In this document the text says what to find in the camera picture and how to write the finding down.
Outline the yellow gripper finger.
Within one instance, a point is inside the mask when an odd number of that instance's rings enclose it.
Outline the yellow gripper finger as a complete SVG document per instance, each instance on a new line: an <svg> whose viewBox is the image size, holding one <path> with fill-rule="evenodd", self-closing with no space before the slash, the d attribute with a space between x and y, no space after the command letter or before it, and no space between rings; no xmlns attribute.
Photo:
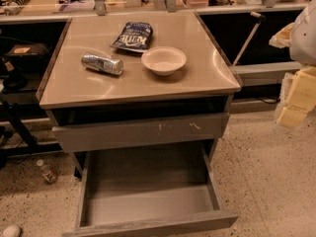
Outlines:
<svg viewBox="0 0 316 237"><path fill-rule="evenodd" d="M286 73L281 83L276 123L287 128L300 125L316 106L316 67Z"/></svg>

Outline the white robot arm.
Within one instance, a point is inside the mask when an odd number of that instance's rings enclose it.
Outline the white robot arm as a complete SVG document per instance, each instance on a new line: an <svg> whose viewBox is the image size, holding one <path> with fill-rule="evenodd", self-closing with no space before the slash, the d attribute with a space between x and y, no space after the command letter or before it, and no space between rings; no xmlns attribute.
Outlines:
<svg viewBox="0 0 316 237"><path fill-rule="evenodd" d="M302 67L282 80L276 122L287 128L301 124L316 106L316 0L311 0L293 23L278 31L269 45L289 48Z"/></svg>

